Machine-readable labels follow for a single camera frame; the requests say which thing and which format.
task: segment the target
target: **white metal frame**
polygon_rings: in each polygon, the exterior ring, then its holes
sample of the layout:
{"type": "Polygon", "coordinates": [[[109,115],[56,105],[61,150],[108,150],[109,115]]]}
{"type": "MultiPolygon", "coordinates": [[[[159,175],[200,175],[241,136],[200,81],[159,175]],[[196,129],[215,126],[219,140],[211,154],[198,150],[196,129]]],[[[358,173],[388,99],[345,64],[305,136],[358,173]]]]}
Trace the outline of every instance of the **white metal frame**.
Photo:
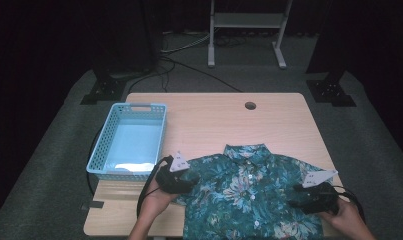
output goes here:
{"type": "Polygon", "coordinates": [[[214,31],[217,27],[227,28],[279,28],[278,40],[273,42],[273,50],[281,69],[286,69],[285,59],[280,49],[282,38],[288,22],[289,12],[293,0],[288,0],[285,12],[279,14],[263,13],[216,13],[215,0],[211,0],[210,11],[210,42],[208,44],[208,66],[215,66],[214,59],[214,31]]]}

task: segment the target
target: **table top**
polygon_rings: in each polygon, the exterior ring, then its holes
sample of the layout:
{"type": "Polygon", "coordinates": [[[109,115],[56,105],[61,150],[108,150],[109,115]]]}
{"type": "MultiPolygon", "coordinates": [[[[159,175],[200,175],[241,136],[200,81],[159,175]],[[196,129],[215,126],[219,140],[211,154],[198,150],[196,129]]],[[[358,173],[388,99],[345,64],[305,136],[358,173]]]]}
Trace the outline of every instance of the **table top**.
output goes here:
{"type": "MultiPolygon", "coordinates": [[[[335,169],[308,105],[298,93],[132,93],[126,102],[164,103],[167,126],[162,157],[180,151],[186,159],[222,153],[225,145],[264,143],[275,154],[335,169]],[[255,105],[255,109],[246,107],[255,105]]],[[[338,176],[336,185],[342,185],[338,176]]],[[[90,236],[125,236],[136,222],[144,183],[99,181],[84,231],[90,236]]],[[[149,236],[182,236],[184,207],[171,204],[149,236]]],[[[325,236],[338,235],[323,222],[325,236]]]]}

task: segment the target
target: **black stand base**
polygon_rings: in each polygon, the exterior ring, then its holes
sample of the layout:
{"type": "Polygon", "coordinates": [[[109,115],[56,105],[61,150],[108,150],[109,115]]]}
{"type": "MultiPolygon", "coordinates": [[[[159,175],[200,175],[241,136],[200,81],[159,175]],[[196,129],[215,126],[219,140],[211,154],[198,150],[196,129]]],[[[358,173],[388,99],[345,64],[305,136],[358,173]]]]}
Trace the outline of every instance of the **black stand base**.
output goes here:
{"type": "Polygon", "coordinates": [[[307,85],[317,103],[332,103],[334,107],[356,107],[351,96],[346,95],[338,83],[307,80],[307,85]]]}
{"type": "Polygon", "coordinates": [[[118,81],[114,78],[95,82],[89,94],[85,95],[80,102],[80,105],[94,105],[98,101],[120,101],[126,81],[118,81]]]}

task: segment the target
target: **floral shirt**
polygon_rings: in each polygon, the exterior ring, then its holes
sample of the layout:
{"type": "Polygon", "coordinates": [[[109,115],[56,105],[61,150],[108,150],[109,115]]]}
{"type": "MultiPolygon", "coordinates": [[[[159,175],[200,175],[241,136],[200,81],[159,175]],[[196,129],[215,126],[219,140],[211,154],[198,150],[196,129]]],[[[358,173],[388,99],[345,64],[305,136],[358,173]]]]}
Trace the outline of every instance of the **floral shirt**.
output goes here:
{"type": "Polygon", "coordinates": [[[320,219],[291,208],[308,171],[321,170],[297,159],[272,154],[264,144],[227,145],[224,154],[190,161],[199,183],[175,201],[186,205],[184,239],[321,239],[320,219]]]}

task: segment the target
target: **plastic basket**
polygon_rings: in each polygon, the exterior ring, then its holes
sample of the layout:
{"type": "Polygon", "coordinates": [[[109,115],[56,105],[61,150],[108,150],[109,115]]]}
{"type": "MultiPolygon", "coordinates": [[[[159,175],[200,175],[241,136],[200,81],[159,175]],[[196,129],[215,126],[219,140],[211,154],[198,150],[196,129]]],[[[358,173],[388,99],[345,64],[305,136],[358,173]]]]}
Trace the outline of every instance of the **plastic basket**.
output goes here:
{"type": "Polygon", "coordinates": [[[101,180],[145,181],[160,158],[167,106],[113,104],[86,170],[101,180]]]}

